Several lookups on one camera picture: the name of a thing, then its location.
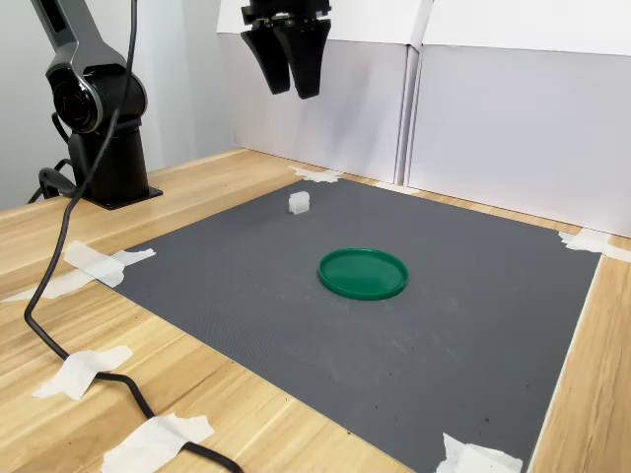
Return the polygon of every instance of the wooden tabletop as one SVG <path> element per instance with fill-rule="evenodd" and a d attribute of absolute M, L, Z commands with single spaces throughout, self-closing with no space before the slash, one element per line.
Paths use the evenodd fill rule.
<path fill-rule="evenodd" d="M 115 253 L 296 182 L 300 177 L 289 164 L 317 169 L 239 150 L 153 172 L 150 183 L 164 196 L 115 212 L 81 201 L 67 241 Z M 428 192 L 415 195 L 563 232 L 579 230 Z M 55 198 L 0 212 L 0 300 L 39 281 L 66 202 Z M 611 243 L 631 249 L 627 238 L 616 236 Z M 600 259 L 531 464 L 535 473 L 631 468 L 630 267 Z M 72 269 L 62 261 L 55 276 Z M 26 304 L 0 304 L 0 470 L 100 471 L 104 452 L 145 419 L 127 388 L 116 383 L 95 381 L 80 401 L 64 395 L 32 398 L 61 362 L 25 324 Z M 116 372 L 134 378 L 158 415 L 207 416 L 216 434 L 203 444 L 236 460 L 246 472 L 407 470 L 102 284 L 42 300 L 35 319 L 69 353 L 129 346 L 134 354 Z M 164 467 L 184 470 L 221 468 L 187 451 Z"/>

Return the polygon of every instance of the small white cube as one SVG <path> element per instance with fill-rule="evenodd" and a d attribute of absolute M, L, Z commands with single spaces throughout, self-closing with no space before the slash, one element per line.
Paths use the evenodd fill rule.
<path fill-rule="evenodd" d="M 294 214 L 302 214 L 309 210 L 309 192 L 304 190 L 289 196 L 289 211 Z"/>

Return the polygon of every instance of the green plastic lid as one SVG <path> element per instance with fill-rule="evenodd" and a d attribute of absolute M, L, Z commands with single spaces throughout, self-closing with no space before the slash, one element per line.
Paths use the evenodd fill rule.
<path fill-rule="evenodd" d="M 319 279 L 332 292 L 349 299 L 379 301 L 399 294 L 407 268 L 391 254 L 369 248 L 338 249 L 319 263 Z"/>

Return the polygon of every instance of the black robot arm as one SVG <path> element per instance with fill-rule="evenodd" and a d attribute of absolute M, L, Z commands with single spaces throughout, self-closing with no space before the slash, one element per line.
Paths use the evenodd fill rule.
<path fill-rule="evenodd" d="M 125 59 L 99 34 L 85 0 L 32 0 L 55 56 L 46 71 L 59 118 L 73 133 L 68 151 L 77 186 L 92 168 L 125 84 Z M 131 76 L 113 138 L 84 197 L 108 209 L 145 200 L 162 192 L 149 186 L 140 137 L 140 117 L 147 95 Z M 52 191 L 60 175 L 41 173 L 40 187 Z M 62 193 L 68 192 L 67 185 Z"/>
<path fill-rule="evenodd" d="M 249 0 L 242 37 L 254 53 L 272 94 L 289 91 L 289 69 L 301 99 L 319 94 L 324 45 L 331 29 L 328 0 Z"/>

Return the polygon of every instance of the masking tape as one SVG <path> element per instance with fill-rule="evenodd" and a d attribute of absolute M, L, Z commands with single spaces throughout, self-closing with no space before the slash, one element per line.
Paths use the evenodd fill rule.
<path fill-rule="evenodd" d="M 302 175 L 303 180 L 312 180 L 313 182 L 337 182 L 338 176 L 343 174 L 341 170 L 327 169 L 323 171 L 314 171 L 302 168 L 296 168 L 295 166 L 289 166 L 296 172 L 296 175 Z"/>
<path fill-rule="evenodd" d="M 106 256 L 79 241 L 72 241 L 66 248 L 64 260 L 79 269 L 50 280 L 43 291 L 42 297 L 45 299 L 56 299 L 59 296 L 83 288 L 95 279 L 100 280 L 111 288 L 115 288 L 124 278 L 123 269 L 125 266 L 137 263 L 155 254 L 156 252 L 153 249 L 146 249 L 137 252 L 123 250 L 112 256 Z M 0 302 L 27 301 L 33 297 L 34 293 L 35 288 L 30 288 Z"/>
<path fill-rule="evenodd" d="M 559 232 L 559 236 L 561 237 L 561 241 L 566 243 L 566 247 L 570 249 L 602 253 L 610 258 L 631 263 L 631 251 L 609 244 L 610 234 L 597 232 L 596 230 L 582 229 L 576 235 Z"/>
<path fill-rule="evenodd" d="M 90 387 L 98 372 L 111 372 L 122 365 L 133 352 L 121 346 L 106 352 L 77 352 L 70 355 L 54 378 L 45 382 L 32 397 L 46 398 L 60 392 L 78 401 Z"/>
<path fill-rule="evenodd" d="M 436 473 L 520 473 L 522 461 L 506 453 L 471 443 L 464 444 L 443 434 L 446 459 Z"/>
<path fill-rule="evenodd" d="M 418 189 L 413 189 L 412 187 L 404 187 L 402 185 L 390 184 L 389 182 L 377 182 L 375 184 L 375 187 L 407 195 L 412 195 L 419 191 Z"/>
<path fill-rule="evenodd" d="M 177 456 L 188 441 L 200 443 L 215 433 L 205 416 L 152 417 L 104 455 L 103 473 L 151 473 Z"/>

